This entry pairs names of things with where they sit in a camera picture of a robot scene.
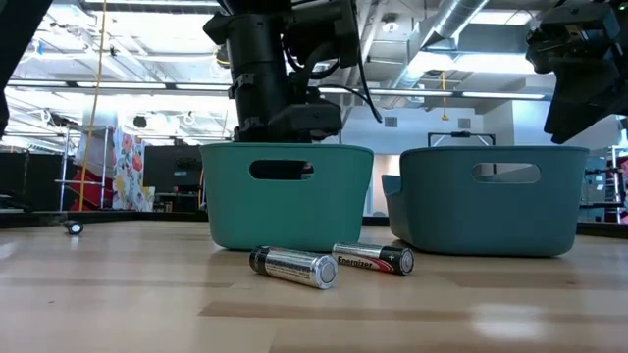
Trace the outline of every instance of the floral fabric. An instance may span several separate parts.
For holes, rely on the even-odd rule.
[[[155,188],[143,187],[145,143],[119,128],[114,132],[113,141],[113,208],[152,212]]]

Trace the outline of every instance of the bin handle hole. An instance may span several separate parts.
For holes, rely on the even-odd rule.
[[[258,180],[308,180],[314,176],[314,166],[307,161],[263,160],[248,167]]]
[[[480,183],[530,184],[541,180],[541,168],[529,163],[478,163],[471,176]]]

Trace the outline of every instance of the energizer battery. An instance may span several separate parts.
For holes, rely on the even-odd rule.
[[[396,275],[407,275],[414,268],[414,256],[408,248],[336,243],[333,251],[340,265]]]
[[[258,274],[278,277],[319,289],[336,282],[338,263],[329,255],[259,246],[249,256],[249,265]]]

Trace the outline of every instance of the table surface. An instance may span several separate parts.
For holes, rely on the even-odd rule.
[[[256,275],[205,223],[0,230],[0,351],[626,352],[628,242],[559,259],[415,254],[318,290]],[[386,227],[362,242],[391,244]]]

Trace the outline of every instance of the plastic bin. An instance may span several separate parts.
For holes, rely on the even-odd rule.
[[[383,176],[394,235],[447,255],[549,257],[573,246],[588,150],[435,147],[403,153]],[[530,164],[473,177],[478,164]],[[540,178],[529,180],[532,168]]]
[[[200,147],[214,241],[250,250],[259,245],[331,251],[357,241],[373,170],[371,150],[345,145],[224,143]],[[254,178],[256,161],[306,161],[300,180]]]

